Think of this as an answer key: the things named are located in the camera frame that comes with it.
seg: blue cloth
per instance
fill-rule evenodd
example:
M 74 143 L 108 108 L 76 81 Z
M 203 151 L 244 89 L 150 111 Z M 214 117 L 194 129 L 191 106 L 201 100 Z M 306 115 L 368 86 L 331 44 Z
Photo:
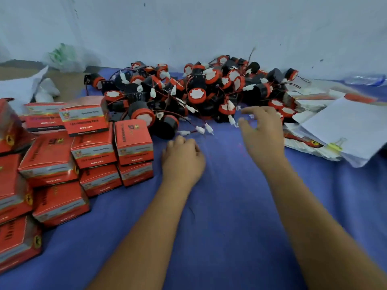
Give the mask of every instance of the blue cloth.
M 101 73 L 108 77 L 112 70 Z M 214 136 L 192 134 L 207 166 L 181 216 L 164 289 L 306 289 L 267 182 L 239 129 L 211 126 Z M 181 122 L 180 129 L 191 128 Z M 0 289 L 84 289 L 161 183 L 166 141 L 153 140 L 153 179 L 100 195 L 90 213 L 45 233 L 43 254 L 1 275 Z M 288 148 L 286 156 L 333 217 L 387 271 L 387 160 L 377 155 L 355 169 Z

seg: product box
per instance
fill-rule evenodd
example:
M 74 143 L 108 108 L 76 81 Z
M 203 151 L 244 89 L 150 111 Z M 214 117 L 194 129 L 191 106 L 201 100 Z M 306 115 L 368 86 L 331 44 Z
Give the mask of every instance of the product box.
M 114 132 L 120 165 L 153 160 L 153 143 L 144 120 L 115 122 Z
M 12 151 L 23 130 L 15 111 L 5 98 L 0 98 L 0 153 Z
M 45 227 L 53 227 L 90 210 L 89 199 L 79 182 L 43 187 L 35 192 L 32 216 Z
M 89 197 L 122 185 L 119 172 L 114 164 L 84 169 L 79 181 Z
M 66 131 L 39 135 L 19 165 L 32 188 L 78 179 L 78 167 L 70 152 L 72 138 Z
M 18 154 L 0 158 L 0 224 L 32 211 L 32 188 L 17 172 Z
M 118 169 L 125 187 L 140 183 L 153 177 L 152 162 L 128 166 L 118 165 Z
M 109 123 L 108 131 L 74 137 L 71 153 L 81 169 L 116 162 L 113 122 Z
M 0 273 L 38 255 L 42 248 L 41 229 L 30 216 L 0 226 Z
M 60 102 L 25 104 L 28 113 L 24 116 L 30 132 L 65 129 L 59 110 L 66 105 Z
M 71 137 L 109 130 L 109 110 L 105 97 L 101 95 L 72 100 L 59 111 L 59 115 Z

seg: paper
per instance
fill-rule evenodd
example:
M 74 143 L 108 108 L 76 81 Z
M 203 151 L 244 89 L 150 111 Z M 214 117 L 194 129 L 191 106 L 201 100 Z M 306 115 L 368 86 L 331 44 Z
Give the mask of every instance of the paper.
M 387 106 L 341 98 L 301 127 L 298 132 L 304 128 L 308 137 L 336 149 L 353 166 L 361 167 L 387 142 Z
M 23 115 L 26 113 L 26 108 L 23 105 L 31 101 L 47 70 L 48 66 L 31 77 L 0 81 L 0 98 L 14 98 L 9 104 L 16 114 Z

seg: stack of paper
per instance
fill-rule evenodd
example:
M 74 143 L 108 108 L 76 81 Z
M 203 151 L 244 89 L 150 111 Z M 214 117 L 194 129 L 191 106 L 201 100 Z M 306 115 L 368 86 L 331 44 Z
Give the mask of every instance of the stack of paper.
M 299 126 L 293 132 L 322 144 L 353 167 L 365 165 L 387 143 L 387 106 L 343 97 L 318 113 L 306 112 L 294 116 Z

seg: cardboard box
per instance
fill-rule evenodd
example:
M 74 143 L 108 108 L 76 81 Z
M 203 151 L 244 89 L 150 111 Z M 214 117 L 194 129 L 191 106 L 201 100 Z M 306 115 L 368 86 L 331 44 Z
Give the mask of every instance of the cardboard box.
M 22 122 L 5 98 L 0 98 L 0 153 L 7 153 L 23 132 Z
M 17 172 L 18 154 L 0 158 L 0 224 L 32 211 L 32 188 Z
M 125 187 L 140 183 L 153 177 L 152 162 L 129 166 L 117 166 Z
M 81 169 L 116 162 L 113 122 L 110 122 L 108 131 L 74 137 L 71 153 Z
M 32 188 L 78 179 L 78 167 L 70 152 L 72 138 L 66 131 L 38 136 L 19 165 Z
M 60 109 L 59 115 L 71 137 L 109 130 L 109 110 L 101 95 L 72 100 Z
M 25 104 L 28 114 L 24 116 L 27 130 L 30 132 L 65 129 L 59 116 L 59 110 L 66 103 L 29 103 Z
M 53 227 L 90 210 L 89 199 L 78 181 L 41 188 L 35 193 L 32 216 L 45 227 Z
M 119 172 L 114 164 L 84 169 L 79 181 L 89 197 L 122 185 Z
M 0 273 L 38 255 L 42 250 L 41 229 L 30 216 L 0 226 Z
M 144 120 L 115 122 L 114 132 L 120 165 L 153 160 L 153 142 Z

